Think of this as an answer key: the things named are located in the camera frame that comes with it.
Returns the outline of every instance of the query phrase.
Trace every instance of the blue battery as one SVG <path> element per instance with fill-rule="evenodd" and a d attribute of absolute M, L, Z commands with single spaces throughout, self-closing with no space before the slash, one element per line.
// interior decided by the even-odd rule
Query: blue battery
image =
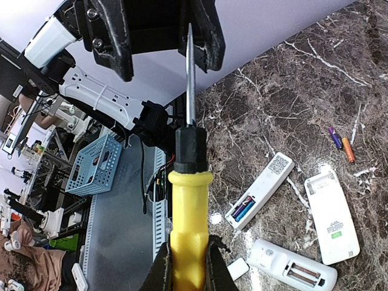
<path fill-rule="evenodd" d="M 252 206 L 255 204 L 255 200 L 249 202 L 249 204 L 247 205 L 247 207 L 244 208 L 244 210 L 236 217 L 236 221 L 239 222 L 244 216 L 245 214 L 247 214 L 247 212 L 249 211 L 249 209 L 252 208 Z"/>

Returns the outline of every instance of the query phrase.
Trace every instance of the blue basket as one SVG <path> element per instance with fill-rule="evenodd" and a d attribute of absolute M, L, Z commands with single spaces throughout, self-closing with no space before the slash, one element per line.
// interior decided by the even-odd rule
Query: blue basket
<path fill-rule="evenodd" d="M 120 143 L 110 135 L 105 135 L 79 151 L 66 192 L 86 196 L 109 191 L 121 150 Z"/>

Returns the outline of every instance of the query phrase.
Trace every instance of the green sticker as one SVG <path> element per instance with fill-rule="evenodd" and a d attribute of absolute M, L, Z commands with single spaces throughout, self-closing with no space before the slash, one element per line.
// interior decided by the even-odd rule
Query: green sticker
<path fill-rule="evenodd" d="M 332 234 L 332 238 L 339 238 L 342 235 L 342 232 L 336 232 Z"/>

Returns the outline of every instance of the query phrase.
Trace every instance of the gray table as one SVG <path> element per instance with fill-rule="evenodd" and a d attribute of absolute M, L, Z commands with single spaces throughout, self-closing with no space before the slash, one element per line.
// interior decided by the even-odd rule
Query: gray table
<path fill-rule="evenodd" d="M 93 197 L 83 263 L 89 290 L 138 290 L 152 265 L 152 205 L 143 215 L 138 137 L 130 143 L 121 153 L 112 190 Z M 146 183 L 155 149 L 144 150 Z"/>

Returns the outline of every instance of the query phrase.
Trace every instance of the orange battery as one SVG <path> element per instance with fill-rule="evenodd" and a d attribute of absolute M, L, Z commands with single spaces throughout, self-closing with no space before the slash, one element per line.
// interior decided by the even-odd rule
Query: orange battery
<path fill-rule="evenodd" d="M 342 143 L 344 144 L 345 153 L 349 162 L 355 162 L 356 159 L 352 147 L 350 146 L 349 138 L 343 138 Z"/>

